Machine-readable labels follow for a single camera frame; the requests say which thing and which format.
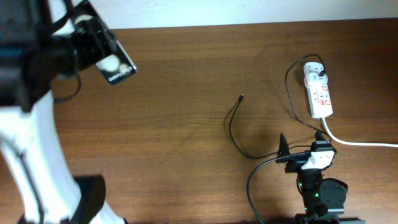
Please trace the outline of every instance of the wall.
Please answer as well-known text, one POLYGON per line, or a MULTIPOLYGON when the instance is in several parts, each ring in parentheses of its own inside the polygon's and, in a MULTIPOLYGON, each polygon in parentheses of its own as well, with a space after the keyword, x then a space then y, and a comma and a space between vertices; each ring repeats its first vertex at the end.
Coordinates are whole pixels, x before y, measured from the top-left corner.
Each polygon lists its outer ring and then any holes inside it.
POLYGON ((398 17, 398 0, 92 0, 91 2, 112 29, 398 17))

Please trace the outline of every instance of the power strip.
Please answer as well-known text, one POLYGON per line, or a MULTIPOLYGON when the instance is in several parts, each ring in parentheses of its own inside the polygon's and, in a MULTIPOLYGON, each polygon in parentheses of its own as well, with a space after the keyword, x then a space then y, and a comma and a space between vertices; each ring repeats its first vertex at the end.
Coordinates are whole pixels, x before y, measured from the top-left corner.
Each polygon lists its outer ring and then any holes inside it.
POLYGON ((333 114, 328 88, 328 76, 321 72, 323 65, 318 62, 308 62, 304 65, 304 84, 307 87, 308 99, 313 118, 326 118, 333 114))

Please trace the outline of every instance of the wood grain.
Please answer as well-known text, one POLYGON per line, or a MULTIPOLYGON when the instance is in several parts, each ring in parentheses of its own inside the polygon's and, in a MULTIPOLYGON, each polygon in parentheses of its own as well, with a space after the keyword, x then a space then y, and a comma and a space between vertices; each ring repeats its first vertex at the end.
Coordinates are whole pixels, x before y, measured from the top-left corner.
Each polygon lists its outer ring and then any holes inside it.
MULTIPOLYGON (((397 27, 398 19, 377 19, 117 30, 139 72, 110 86, 90 68, 81 73, 80 94, 55 106, 70 170, 104 175, 107 201, 131 223, 254 220, 246 181, 261 161, 240 155, 226 134, 239 94, 245 99, 233 133, 247 152, 276 151, 281 132, 292 146, 311 143, 314 131, 292 117, 284 73, 318 53, 330 79, 335 136, 396 142, 397 27)), ((308 112, 302 65, 289 84, 299 116, 319 126, 308 112)), ((54 92, 74 87, 68 81, 54 92)), ((344 217, 395 223, 396 149, 334 146, 339 153, 325 175, 349 185, 344 217)), ((15 223, 22 202, 0 165, 0 222, 15 223)), ((304 212, 295 178, 280 164, 255 176, 252 197, 266 220, 304 212)))

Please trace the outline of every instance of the brown wooden surface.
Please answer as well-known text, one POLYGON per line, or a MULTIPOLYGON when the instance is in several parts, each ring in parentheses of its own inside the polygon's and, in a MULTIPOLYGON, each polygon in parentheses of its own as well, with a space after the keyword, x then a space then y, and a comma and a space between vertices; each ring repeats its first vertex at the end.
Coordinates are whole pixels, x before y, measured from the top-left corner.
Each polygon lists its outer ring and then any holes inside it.
MULTIPOLYGON (((291 145, 311 143, 314 131, 293 119, 284 86, 285 71, 306 54, 326 64, 335 136, 397 141, 397 19, 116 33, 139 72, 117 86, 95 68, 82 72, 80 94, 56 105, 55 118, 71 172, 103 174, 107 201, 131 223, 253 220, 246 181, 261 161, 235 150, 226 115, 244 93, 233 133, 254 155, 276 151, 281 132, 291 145)), ((290 88, 299 116, 319 126, 308 112, 302 65, 290 88)), ((396 223, 398 149, 334 146, 339 153, 325 175, 349 185, 345 217, 396 223)), ((0 223, 15 223, 22 202, 3 160, 0 171, 0 223)), ((252 197, 266 220, 304 212, 295 178, 281 164, 255 176, 252 197)))

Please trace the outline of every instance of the white cable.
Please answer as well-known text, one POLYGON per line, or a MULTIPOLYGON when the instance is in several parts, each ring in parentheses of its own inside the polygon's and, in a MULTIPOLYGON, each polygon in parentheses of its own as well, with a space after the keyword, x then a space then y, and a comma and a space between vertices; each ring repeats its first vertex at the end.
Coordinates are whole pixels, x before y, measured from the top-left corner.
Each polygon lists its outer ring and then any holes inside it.
POLYGON ((351 145, 351 146, 382 146, 382 147, 398 147, 398 144, 389 144, 389 143, 365 143, 365 142, 346 142, 346 141, 342 141, 336 137, 334 137, 334 135, 332 135, 332 133, 330 132, 328 125, 326 124, 326 119, 325 118, 321 118, 322 120, 322 125, 323 128, 325 129, 326 133, 328 133, 328 135, 335 140, 338 143, 342 143, 342 144, 347 144, 347 145, 351 145))

